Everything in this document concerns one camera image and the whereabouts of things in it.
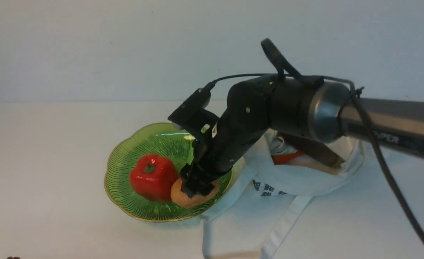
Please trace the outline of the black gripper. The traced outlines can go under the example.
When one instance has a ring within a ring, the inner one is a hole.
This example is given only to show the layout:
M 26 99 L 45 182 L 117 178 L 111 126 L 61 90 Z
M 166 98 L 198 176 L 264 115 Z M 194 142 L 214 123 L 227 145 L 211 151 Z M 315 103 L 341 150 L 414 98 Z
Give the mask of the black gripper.
M 212 182 L 228 173 L 233 165 L 260 139 L 266 126 L 251 127 L 233 122 L 218 122 L 206 143 L 194 151 L 188 177 L 182 176 L 182 193 L 188 198 L 196 194 L 206 197 L 215 189 Z

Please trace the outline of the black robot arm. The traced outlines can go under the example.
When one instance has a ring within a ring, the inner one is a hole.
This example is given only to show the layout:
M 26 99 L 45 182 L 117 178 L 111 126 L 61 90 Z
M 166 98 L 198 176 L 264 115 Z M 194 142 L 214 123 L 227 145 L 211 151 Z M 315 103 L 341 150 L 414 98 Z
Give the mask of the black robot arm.
M 208 195 L 212 182 L 271 128 L 329 143 L 350 136 L 424 159 L 424 102 L 360 98 L 348 81 L 309 76 L 299 81 L 256 74 L 228 92 L 221 117 L 205 110 L 216 81 L 197 89 L 170 116 L 196 139 L 182 169 L 182 192 Z

